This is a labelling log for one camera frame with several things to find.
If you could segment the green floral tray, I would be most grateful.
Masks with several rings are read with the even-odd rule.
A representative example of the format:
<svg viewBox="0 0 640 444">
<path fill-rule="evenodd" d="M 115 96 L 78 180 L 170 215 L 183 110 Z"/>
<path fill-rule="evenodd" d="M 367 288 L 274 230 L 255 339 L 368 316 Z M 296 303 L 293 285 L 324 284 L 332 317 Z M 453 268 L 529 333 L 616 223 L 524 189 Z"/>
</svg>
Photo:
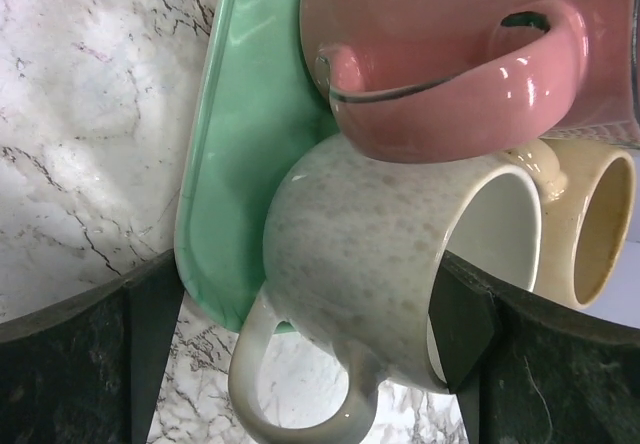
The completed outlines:
<svg viewBox="0 0 640 444">
<path fill-rule="evenodd" d="M 218 0 L 176 216 L 182 282 L 240 330 L 263 282 L 262 233 L 290 168 L 336 131 L 308 75 L 299 0 Z"/>
</svg>

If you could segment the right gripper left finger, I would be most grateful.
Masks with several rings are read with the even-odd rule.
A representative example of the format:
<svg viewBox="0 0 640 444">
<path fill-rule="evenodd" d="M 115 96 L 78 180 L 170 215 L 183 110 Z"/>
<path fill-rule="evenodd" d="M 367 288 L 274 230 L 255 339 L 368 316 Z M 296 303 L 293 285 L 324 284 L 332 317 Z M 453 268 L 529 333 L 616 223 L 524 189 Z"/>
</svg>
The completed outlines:
<svg viewBox="0 0 640 444">
<path fill-rule="evenodd" d="M 166 251 L 2 323 L 2 442 L 145 442 L 183 295 Z"/>
</svg>

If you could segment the white speckled mug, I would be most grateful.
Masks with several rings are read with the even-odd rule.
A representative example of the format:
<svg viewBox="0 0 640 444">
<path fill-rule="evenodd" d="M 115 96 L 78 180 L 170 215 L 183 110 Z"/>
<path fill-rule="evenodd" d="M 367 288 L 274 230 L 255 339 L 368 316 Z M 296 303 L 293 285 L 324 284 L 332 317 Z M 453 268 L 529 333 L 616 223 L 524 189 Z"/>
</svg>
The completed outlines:
<svg viewBox="0 0 640 444">
<path fill-rule="evenodd" d="M 358 443 L 383 381 L 446 393 L 429 318 L 444 253 L 531 290 L 540 240 L 536 186 L 499 154 L 398 164 L 361 155 L 343 135 L 325 139 L 289 171 L 269 208 L 266 279 L 229 370 L 241 424 L 259 443 Z M 312 427 L 273 424 L 258 401 L 258 373 L 284 322 L 348 372 L 341 407 Z"/>
</svg>

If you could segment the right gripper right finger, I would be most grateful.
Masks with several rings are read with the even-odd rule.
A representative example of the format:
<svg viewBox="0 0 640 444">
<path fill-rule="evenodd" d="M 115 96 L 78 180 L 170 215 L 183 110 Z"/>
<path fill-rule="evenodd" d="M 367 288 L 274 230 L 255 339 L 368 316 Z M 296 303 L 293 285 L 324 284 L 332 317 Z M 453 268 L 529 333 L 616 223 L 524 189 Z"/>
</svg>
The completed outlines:
<svg viewBox="0 0 640 444">
<path fill-rule="evenodd" d="M 638 442 L 637 329 L 539 297 L 451 252 L 429 317 L 470 442 Z"/>
</svg>

